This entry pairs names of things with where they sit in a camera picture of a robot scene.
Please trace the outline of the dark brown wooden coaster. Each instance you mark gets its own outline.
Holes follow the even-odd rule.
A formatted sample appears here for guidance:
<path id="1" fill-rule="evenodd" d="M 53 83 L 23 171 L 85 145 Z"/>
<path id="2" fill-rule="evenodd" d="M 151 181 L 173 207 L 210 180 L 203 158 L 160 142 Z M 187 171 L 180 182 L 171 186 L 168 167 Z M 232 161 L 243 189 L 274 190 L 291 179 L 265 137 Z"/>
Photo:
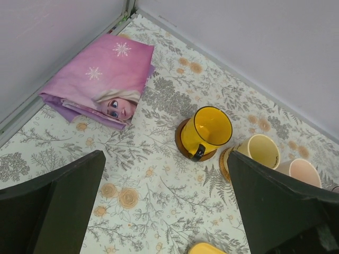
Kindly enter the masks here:
<path id="1" fill-rule="evenodd" d="M 187 124 L 188 121 L 189 121 L 189 119 L 183 120 L 180 123 L 180 125 L 176 128 L 176 131 L 175 131 L 175 143 L 176 143 L 176 146 L 177 146 L 178 150 L 180 151 L 180 153 L 184 157 L 186 157 L 186 158 L 188 158 L 188 159 L 190 159 L 190 160 L 192 160 L 194 162 L 203 162 L 203 161 L 206 161 L 206 160 L 212 158 L 216 154 L 217 150 L 214 150 L 214 151 L 212 151 L 210 153 L 205 153 L 203 156 L 198 157 L 198 156 L 191 155 L 185 149 L 185 147 L 183 146 L 183 143 L 181 141 L 181 132 L 182 132 L 183 128 L 185 127 L 185 125 Z"/>

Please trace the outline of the purple mug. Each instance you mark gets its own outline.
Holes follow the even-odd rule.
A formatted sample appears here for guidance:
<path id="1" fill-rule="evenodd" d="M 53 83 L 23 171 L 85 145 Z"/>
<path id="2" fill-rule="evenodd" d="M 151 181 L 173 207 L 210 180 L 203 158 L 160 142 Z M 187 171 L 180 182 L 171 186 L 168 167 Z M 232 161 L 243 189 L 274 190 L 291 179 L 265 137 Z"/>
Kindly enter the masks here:
<path id="1" fill-rule="evenodd" d="M 332 189 L 332 192 L 339 193 L 339 186 L 336 186 Z"/>

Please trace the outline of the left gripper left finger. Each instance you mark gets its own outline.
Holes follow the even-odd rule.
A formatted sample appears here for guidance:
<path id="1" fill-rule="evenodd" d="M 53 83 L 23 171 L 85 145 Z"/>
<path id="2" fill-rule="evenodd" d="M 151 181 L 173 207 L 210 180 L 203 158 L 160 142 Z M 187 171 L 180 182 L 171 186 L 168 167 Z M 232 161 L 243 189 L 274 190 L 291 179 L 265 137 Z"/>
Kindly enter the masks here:
<path id="1" fill-rule="evenodd" d="M 105 162 L 95 150 L 1 189 L 1 253 L 80 253 Z"/>

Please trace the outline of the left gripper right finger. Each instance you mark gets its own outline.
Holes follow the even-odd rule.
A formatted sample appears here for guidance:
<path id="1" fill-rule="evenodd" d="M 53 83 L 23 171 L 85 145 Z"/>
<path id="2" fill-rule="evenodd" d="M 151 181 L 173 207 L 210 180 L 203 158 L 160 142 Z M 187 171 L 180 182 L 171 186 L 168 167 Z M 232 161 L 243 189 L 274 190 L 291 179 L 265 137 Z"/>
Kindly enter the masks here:
<path id="1" fill-rule="evenodd" d="M 338 253 L 338 193 L 238 151 L 227 165 L 251 253 Z"/>

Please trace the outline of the pink mug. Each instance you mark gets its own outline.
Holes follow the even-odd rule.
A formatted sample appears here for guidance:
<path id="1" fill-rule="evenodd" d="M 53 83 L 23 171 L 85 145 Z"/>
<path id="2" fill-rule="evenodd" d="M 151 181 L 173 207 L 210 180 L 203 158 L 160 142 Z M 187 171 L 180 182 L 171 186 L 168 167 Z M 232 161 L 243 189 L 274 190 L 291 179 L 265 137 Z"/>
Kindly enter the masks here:
<path id="1" fill-rule="evenodd" d="M 281 163 L 276 171 L 306 184 L 322 188 L 317 169 L 307 160 L 299 158 Z"/>

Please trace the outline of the woven rattan coaster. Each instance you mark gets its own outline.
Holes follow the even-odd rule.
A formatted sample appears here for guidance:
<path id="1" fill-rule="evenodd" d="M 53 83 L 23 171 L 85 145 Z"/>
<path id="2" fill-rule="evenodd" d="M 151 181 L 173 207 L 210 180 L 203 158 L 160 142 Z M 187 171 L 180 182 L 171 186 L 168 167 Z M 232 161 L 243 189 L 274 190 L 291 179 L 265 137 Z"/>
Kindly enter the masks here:
<path id="1" fill-rule="evenodd" d="M 232 151 L 236 150 L 236 147 L 231 147 L 225 149 L 219 157 L 219 168 L 221 174 L 224 176 L 225 180 L 231 183 L 231 178 L 228 170 L 227 159 Z"/>

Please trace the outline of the yellow glass mug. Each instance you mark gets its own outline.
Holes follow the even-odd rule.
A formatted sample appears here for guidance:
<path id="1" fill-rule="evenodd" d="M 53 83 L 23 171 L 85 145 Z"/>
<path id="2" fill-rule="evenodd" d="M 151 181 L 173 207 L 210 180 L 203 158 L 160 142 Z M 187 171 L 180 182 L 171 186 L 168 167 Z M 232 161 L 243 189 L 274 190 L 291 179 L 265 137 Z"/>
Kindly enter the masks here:
<path id="1" fill-rule="evenodd" d="M 184 125 L 180 139 L 188 158 L 201 161 L 204 156 L 225 145 L 232 134 L 230 118 L 214 106 L 204 106 Z"/>

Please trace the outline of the cream yellow mug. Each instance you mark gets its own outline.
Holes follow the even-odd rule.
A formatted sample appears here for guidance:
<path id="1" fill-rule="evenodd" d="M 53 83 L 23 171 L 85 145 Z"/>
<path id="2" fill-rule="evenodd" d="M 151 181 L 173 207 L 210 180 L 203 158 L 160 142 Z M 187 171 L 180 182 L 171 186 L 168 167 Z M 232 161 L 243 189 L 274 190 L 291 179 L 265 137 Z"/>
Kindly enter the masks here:
<path id="1" fill-rule="evenodd" d="M 236 146 L 236 150 L 271 169 L 280 164 L 280 152 L 275 142 L 266 135 L 255 134 Z"/>

